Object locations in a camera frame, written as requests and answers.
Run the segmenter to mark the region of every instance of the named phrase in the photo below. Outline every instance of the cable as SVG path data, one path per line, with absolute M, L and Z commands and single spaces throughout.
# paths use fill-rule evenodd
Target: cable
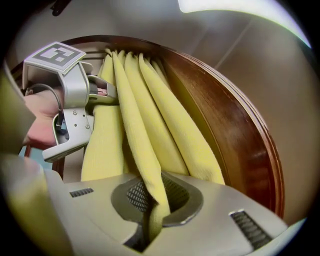
M 49 85 L 44 84 L 44 83 L 35 83 L 35 84 L 31 85 L 29 88 L 27 88 L 26 90 L 30 91 L 32 88 L 35 88 L 35 87 L 46 88 L 46 89 L 50 90 L 53 93 L 53 95 L 55 96 L 56 101 L 58 102 L 58 120 L 56 122 L 56 125 L 61 128 L 62 122 L 64 120 L 64 114 L 63 114 L 63 109 L 62 109 L 62 105 L 61 105 L 58 94 L 55 92 L 55 90 L 52 87 L 50 87 Z

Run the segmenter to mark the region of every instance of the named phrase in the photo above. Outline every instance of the wooden frame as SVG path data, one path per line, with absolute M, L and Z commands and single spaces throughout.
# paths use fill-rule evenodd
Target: wooden frame
M 192 56 L 136 38 L 92 35 L 63 43 L 80 47 L 97 42 L 161 58 L 169 81 L 183 85 L 172 91 L 210 144 L 226 184 L 283 217 L 284 181 L 275 143 L 259 112 L 232 82 Z M 85 59 L 102 60 L 103 50 L 88 52 Z M 12 72 L 19 80 L 22 63 Z M 63 176 L 62 161 L 54 168 Z
M 65 158 L 61 158 L 52 163 L 52 170 L 56 171 L 61 179 L 64 179 L 64 167 L 65 167 Z

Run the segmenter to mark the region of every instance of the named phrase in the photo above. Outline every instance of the wall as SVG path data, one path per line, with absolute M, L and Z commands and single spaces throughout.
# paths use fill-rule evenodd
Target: wall
M 140 38 L 194 57 L 234 82 L 257 107 L 275 140 L 285 182 L 284 220 L 302 219 L 320 173 L 319 86 L 296 39 L 262 18 L 231 11 L 182 13 L 174 0 L 72 0 L 62 14 L 46 8 L 33 16 L 8 53 L 13 68 L 52 41 L 88 35 Z M 81 158 L 75 153 L 75 159 Z M 66 159 L 73 174 L 72 159 Z
M 273 22 L 255 18 L 217 68 L 263 116 L 280 156 L 284 219 L 306 216 L 320 184 L 319 79 L 297 40 Z
M 187 54 L 199 52 L 199 43 L 209 36 L 219 59 L 250 19 L 230 11 L 183 13 L 175 0 L 72 0 L 58 17 L 50 6 L 17 34 L 8 53 L 10 68 L 53 41 L 90 35 L 135 37 Z

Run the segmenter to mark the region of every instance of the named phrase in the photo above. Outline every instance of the yellow fabric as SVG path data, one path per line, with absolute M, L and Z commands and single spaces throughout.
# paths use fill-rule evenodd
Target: yellow fabric
M 189 89 L 184 85 L 184 83 L 189 83 L 190 81 L 184 77 L 180 72 L 168 65 L 167 72 L 165 73 L 170 83 L 174 85 L 172 92 L 174 96 L 179 100 L 179 102 L 184 106 L 185 110 L 188 112 L 196 126 L 201 131 L 206 142 L 209 144 L 210 148 L 214 152 L 214 155 L 220 165 L 221 172 L 226 174 L 223 176 L 224 182 L 227 183 L 229 180 L 228 172 L 226 172 L 226 164 L 222 158 L 221 150 L 218 146 L 218 142 L 215 138 L 215 135 L 206 119 L 203 111 L 199 106 L 199 102 L 196 101 L 195 95 L 190 93 Z
M 155 75 L 149 62 L 139 54 L 139 65 L 150 93 L 168 126 L 191 176 L 225 184 L 218 161 L 191 119 L 174 94 Z
M 105 63 L 105 60 L 103 60 L 102 65 L 101 65 L 101 67 L 100 67 L 100 69 L 99 69 L 98 77 L 101 77 L 101 73 L 102 73 L 102 69 L 103 69 L 103 67 L 104 67 L 104 63 Z
M 171 92 L 161 63 L 150 63 L 142 53 L 106 52 L 100 75 L 116 84 L 120 112 L 118 106 L 94 108 L 94 128 L 85 152 L 82 180 L 138 169 L 156 201 L 149 216 L 152 241 L 161 231 L 163 218 L 170 214 L 161 170 L 220 184 L 224 180 L 208 143 Z M 129 146 L 134 163 L 125 146 Z

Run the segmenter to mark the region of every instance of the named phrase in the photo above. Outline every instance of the curtain fold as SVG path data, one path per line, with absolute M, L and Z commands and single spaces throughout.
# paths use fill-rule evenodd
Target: curtain fold
M 171 92 L 161 62 L 143 53 L 121 50 L 118 54 L 109 49 L 106 53 L 99 75 L 117 87 L 119 106 L 94 107 L 81 180 L 138 170 L 155 200 L 149 216 L 152 241 L 170 214 L 161 171 L 219 184 L 224 180 L 205 138 Z

